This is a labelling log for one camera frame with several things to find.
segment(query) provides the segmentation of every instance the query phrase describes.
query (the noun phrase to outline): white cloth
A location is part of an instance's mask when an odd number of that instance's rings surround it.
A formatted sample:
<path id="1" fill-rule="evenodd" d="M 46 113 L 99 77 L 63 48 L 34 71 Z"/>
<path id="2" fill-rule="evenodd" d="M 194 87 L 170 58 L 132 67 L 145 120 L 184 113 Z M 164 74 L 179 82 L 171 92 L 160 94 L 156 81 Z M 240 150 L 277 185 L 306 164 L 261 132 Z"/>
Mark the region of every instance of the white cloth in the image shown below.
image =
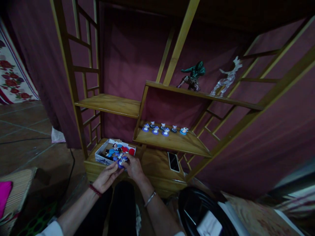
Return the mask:
<path id="1" fill-rule="evenodd" d="M 39 233 L 36 236 L 63 236 L 63 232 L 58 222 L 54 221 L 50 225 L 48 225 L 43 232 Z M 185 236 L 185 234 L 183 232 L 178 232 L 174 236 Z"/>

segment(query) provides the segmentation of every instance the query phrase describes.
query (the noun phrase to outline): black pants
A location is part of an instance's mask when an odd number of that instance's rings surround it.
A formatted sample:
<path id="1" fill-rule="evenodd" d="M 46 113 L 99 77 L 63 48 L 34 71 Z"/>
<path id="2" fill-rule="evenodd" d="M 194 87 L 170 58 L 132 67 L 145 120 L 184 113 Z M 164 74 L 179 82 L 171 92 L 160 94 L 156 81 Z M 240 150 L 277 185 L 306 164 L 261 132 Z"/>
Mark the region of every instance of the black pants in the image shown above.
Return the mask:
<path id="1" fill-rule="evenodd" d="M 74 234 L 75 236 L 102 236 L 112 195 L 113 188 L 110 187 L 102 197 L 97 200 Z M 122 181 L 115 187 L 108 227 L 108 236 L 113 235 L 137 235 L 135 191 L 132 184 L 127 181 Z"/>

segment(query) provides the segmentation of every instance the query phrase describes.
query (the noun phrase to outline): red bracelet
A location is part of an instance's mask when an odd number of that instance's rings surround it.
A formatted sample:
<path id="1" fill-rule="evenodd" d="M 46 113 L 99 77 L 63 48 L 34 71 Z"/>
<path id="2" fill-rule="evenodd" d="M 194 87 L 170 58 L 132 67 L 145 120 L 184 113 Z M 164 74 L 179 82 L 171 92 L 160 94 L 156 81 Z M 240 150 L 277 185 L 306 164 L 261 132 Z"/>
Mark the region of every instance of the red bracelet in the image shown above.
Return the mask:
<path id="1" fill-rule="evenodd" d="M 102 197 L 102 194 L 96 188 L 94 188 L 93 185 L 90 184 L 89 188 L 92 189 L 99 197 Z"/>

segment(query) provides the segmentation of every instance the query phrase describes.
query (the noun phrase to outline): open box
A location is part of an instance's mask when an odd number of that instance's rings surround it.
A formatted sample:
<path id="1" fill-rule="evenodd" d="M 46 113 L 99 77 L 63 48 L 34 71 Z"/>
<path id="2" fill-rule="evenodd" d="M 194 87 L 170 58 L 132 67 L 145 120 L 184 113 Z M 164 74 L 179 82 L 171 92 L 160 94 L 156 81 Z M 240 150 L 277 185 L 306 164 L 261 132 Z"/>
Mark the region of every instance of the open box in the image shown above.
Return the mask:
<path id="1" fill-rule="evenodd" d="M 111 159 L 108 159 L 106 157 L 101 156 L 102 152 L 105 149 L 112 149 L 114 144 L 121 144 L 123 147 L 126 147 L 128 149 L 134 149 L 135 150 L 135 154 L 136 154 L 136 150 L 137 148 L 133 145 L 130 145 L 128 143 L 124 143 L 122 142 L 120 139 L 108 139 L 96 152 L 95 152 L 95 161 L 102 163 L 104 165 L 110 165 L 111 163 L 113 163 L 114 161 Z"/>

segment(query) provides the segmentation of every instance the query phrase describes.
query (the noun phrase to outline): wooden shelf unit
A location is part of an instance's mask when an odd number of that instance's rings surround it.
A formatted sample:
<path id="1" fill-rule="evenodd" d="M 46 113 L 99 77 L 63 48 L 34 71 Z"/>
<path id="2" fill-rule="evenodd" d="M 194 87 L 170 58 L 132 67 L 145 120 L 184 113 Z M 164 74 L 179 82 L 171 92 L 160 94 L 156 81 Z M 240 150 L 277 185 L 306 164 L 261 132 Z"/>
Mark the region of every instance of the wooden shelf unit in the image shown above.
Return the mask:
<path id="1" fill-rule="evenodd" d="M 141 125 L 138 128 L 137 136 L 133 140 L 136 143 L 211 158 L 209 150 L 192 132 L 188 132 L 187 135 L 182 135 L 178 130 L 177 133 L 169 132 L 169 136 L 165 137 L 162 135 L 161 131 L 159 131 L 158 135 L 154 135 L 151 130 L 149 132 L 143 132 L 142 127 Z"/>
<path id="2" fill-rule="evenodd" d="M 75 102 L 74 104 L 79 107 L 90 108 L 137 119 L 140 103 L 141 102 L 136 100 L 101 93 L 99 95 Z"/>
<path id="3" fill-rule="evenodd" d="M 286 54 L 286 52 L 291 48 L 291 46 L 299 39 L 303 32 L 309 27 L 309 25 L 314 21 L 315 16 L 307 17 L 304 22 L 298 27 L 298 29 L 293 33 L 293 35 L 288 39 L 288 41 L 283 45 L 282 48 L 261 52 L 257 54 L 249 54 L 249 51 L 257 42 L 259 34 L 257 34 L 256 39 L 252 42 L 249 48 L 240 55 L 241 59 L 253 58 L 251 64 L 245 69 L 244 73 L 233 83 L 232 89 L 226 93 L 226 97 L 211 96 L 202 92 L 189 91 L 183 88 L 176 88 L 170 86 L 170 81 L 172 79 L 174 70 L 176 68 L 179 56 L 181 54 L 185 39 L 187 37 L 190 25 L 196 13 L 199 0 L 190 0 L 187 6 L 186 14 L 183 18 L 183 23 L 179 30 L 177 36 L 177 41 L 172 52 L 167 71 L 165 73 L 163 84 L 160 84 L 161 75 L 165 66 L 166 58 L 169 54 L 170 45 L 175 32 L 174 27 L 171 28 L 168 40 L 166 42 L 166 47 L 164 55 L 160 64 L 159 72 L 155 82 L 147 81 L 143 91 L 143 96 L 141 102 L 112 96 L 109 94 L 103 94 L 102 91 L 102 81 L 101 77 L 101 66 L 100 66 L 100 16 L 99 16 L 99 0 L 94 0 L 94 17 L 90 17 L 83 8 L 78 5 L 77 0 L 73 0 L 73 11 L 74 11 L 74 22 L 76 28 L 76 36 L 68 33 L 66 27 L 66 20 L 63 11 L 62 0 L 50 0 L 52 5 L 53 16 L 56 24 L 56 29 L 58 33 L 58 38 L 60 42 L 61 52 L 63 56 L 63 61 L 65 65 L 66 75 L 68 79 L 71 99 L 73 103 L 73 109 L 75 113 L 75 118 L 78 126 L 79 136 L 81 140 L 82 150 L 85 156 L 85 168 L 87 176 L 90 181 L 94 181 L 98 174 L 104 169 L 105 165 L 97 163 L 95 161 L 95 152 L 105 143 L 106 138 L 102 138 L 102 113 L 97 113 L 96 110 L 109 112 L 117 115 L 127 116 L 137 119 L 137 124 L 134 131 L 133 140 L 142 144 L 138 146 L 136 156 L 141 159 L 141 164 L 144 173 L 149 177 L 152 185 L 158 191 L 160 196 L 168 197 L 172 193 L 181 190 L 187 186 L 187 183 L 195 177 L 200 171 L 202 171 L 215 157 L 217 157 L 235 138 L 237 138 L 247 127 L 249 127 L 266 109 L 268 109 L 278 98 L 280 98 L 292 85 L 294 85 L 299 79 L 302 78 L 314 65 L 315 65 L 315 46 L 313 46 L 304 56 L 300 59 L 281 79 L 270 79 L 266 78 L 268 73 L 274 68 L 274 66 L 281 60 L 281 58 Z M 87 28 L 87 41 L 82 40 L 80 18 L 81 14 L 86 19 Z M 91 25 L 96 31 L 96 64 L 97 67 L 93 68 L 92 63 L 92 43 L 91 43 Z M 71 49 L 69 41 L 75 41 L 86 47 L 89 51 L 89 61 L 90 68 L 74 66 L 72 61 Z M 274 55 L 272 60 L 266 66 L 266 68 L 260 73 L 256 78 L 248 78 L 247 75 L 251 69 L 255 66 L 258 60 L 266 55 Z M 78 91 L 76 86 L 76 76 L 75 72 L 82 73 L 83 87 L 85 99 L 79 100 Z M 97 74 L 97 84 L 98 86 L 87 88 L 86 73 L 96 73 Z M 242 81 L 247 82 L 262 82 L 262 83 L 275 83 L 275 86 L 257 103 L 251 104 L 235 99 L 231 99 L 230 96 L 238 88 Z M 141 130 L 141 125 L 143 121 L 141 120 L 144 103 L 146 101 L 147 93 L 149 87 L 164 89 L 176 93 L 183 93 L 188 96 L 197 96 L 207 99 L 209 102 L 203 109 L 203 112 L 199 115 L 194 125 L 190 128 L 186 136 L 180 134 L 170 133 L 169 137 L 162 136 L 161 132 L 158 136 L 150 133 L 145 133 Z M 88 97 L 88 92 L 92 91 L 93 96 Z M 213 105 L 213 101 L 218 101 L 222 103 L 232 104 L 232 108 L 224 117 L 219 117 L 215 113 L 211 112 L 210 108 Z M 226 134 L 225 137 L 219 139 L 215 133 L 219 128 L 221 128 L 225 121 L 229 119 L 231 114 L 234 112 L 235 108 L 241 106 L 249 109 L 249 112 Z M 94 115 L 85 123 L 82 120 L 82 113 L 87 109 L 93 109 Z M 210 114 L 210 118 L 206 125 L 202 127 L 199 134 L 195 134 L 195 130 L 200 125 L 201 120 L 206 114 Z M 220 120 L 220 123 L 216 128 L 210 131 L 207 126 L 216 117 Z M 95 128 L 91 128 L 91 123 L 95 119 L 99 119 L 99 123 Z M 85 130 L 84 128 L 89 126 L 90 131 L 90 143 L 88 146 L 85 141 Z M 92 137 L 93 131 L 100 127 L 100 135 L 98 137 L 97 133 L 95 137 Z M 202 141 L 199 139 L 203 131 L 207 131 L 216 138 L 218 144 L 211 150 L 208 150 Z M 88 153 L 88 148 L 96 140 L 96 145 L 90 153 Z M 185 160 L 189 167 L 189 173 L 186 175 L 180 165 L 180 173 L 173 172 L 169 169 L 168 157 L 166 151 L 161 151 L 154 148 L 147 148 L 147 146 L 165 148 L 170 150 L 176 150 L 178 152 L 183 152 L 183 157 L 179 161 Z M 193 156 L 188 160 L 186 154 L 192 154 Z M 196 155 L 203 156 L 204 158 L 197 163 L 193 168 L 190 166 L 190 162 L 194 159 Z M 127 178 L 126 172 L 122 174 L 122 178 Z"/>

